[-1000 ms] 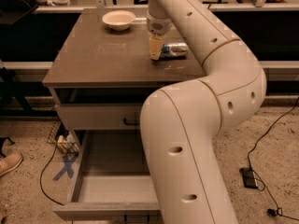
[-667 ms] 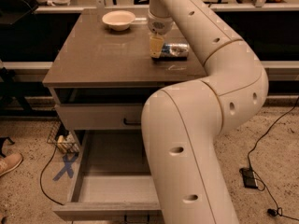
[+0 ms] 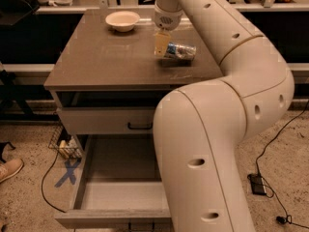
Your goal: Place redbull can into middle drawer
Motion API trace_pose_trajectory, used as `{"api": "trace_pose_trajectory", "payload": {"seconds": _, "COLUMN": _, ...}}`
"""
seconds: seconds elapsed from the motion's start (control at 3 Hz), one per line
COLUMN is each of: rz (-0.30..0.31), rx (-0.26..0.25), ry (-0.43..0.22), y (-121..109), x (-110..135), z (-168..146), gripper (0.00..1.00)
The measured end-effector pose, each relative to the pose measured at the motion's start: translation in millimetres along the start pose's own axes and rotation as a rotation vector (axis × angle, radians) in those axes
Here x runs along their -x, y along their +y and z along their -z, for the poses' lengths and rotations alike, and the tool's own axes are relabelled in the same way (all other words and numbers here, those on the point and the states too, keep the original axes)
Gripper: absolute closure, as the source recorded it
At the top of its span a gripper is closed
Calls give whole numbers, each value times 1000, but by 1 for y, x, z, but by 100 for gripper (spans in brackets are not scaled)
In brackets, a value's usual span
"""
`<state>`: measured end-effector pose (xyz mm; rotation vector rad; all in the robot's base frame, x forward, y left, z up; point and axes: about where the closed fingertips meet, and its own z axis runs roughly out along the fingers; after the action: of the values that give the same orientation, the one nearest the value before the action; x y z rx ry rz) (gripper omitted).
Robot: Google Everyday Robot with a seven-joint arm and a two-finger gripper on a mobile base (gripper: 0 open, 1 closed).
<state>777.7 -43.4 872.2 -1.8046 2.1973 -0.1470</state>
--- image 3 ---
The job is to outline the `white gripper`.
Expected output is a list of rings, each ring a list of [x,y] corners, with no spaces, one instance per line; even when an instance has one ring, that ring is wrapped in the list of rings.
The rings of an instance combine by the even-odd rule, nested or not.
[[[164,56],[171,36],[167,31],[175,30],[181,23],[183,11],[167,12],[158,5],[154,5],[154,23],[163,30],[159,30],[154,35],[154,54]]]

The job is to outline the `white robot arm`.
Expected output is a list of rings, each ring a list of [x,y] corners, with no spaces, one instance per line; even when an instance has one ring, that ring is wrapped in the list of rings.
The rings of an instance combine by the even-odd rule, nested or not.
[[[156,0],[155,24],[186,15],[221,77],[166,95],[154,148],[175,232],[255,232],[234,149],[289,108],[295,83],[271,41],[226,0]]]

